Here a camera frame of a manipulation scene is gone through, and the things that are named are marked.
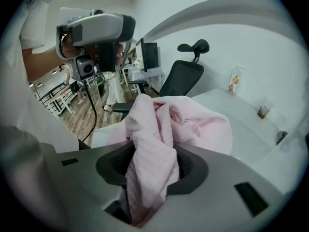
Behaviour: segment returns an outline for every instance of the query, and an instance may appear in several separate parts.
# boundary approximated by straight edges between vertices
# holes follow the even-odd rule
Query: black cable
[[[95,123],[94,123],[94,125],[93,125],[93,127],[92,127],[90,133],[83,139],[83,141],[85,141],[85,140],[87,139],[87,137],[89,137],[89,135],[90,135],[90,134],[93,132],[93,130],[95,129],[96,124],[97,124],[98,115],[97,115],[95,106],[94,106],[94,104],[93,104],[93,102],[92,102],[91,96],[90,96],[90,94],[89,94],[89,90],[88,90],[88,87],[87,87],[87,82],[86,82],[86,81],[83,81],[83,83],[84,83],[84,86],[85,86],[85,89],[86,89],[86,93],[87,93],[87,96],[88,96],[88,98],[89,98],[91,107],[92,107],[92,109],[93,109],[93,112],[95,113]]]

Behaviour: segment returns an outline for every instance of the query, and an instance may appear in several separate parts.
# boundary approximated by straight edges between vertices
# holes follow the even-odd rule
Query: cup
[[[264,97],[264,102],[263,104],[260,106],[259,111],[257,112],[257,115],[261,118],[264,119],[266,117],[266,115],[269,113],[269,111],[271,110],[271,108],[274,105],[268,101],[265,97]]]

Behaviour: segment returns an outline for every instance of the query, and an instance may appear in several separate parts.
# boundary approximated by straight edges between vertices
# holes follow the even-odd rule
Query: chair headrest
[[[180,52],[207,53],[209,52],[209,44],[207,41],[201,39],[198,40],[193,46],[181,44],[177,47],[177,50]]]

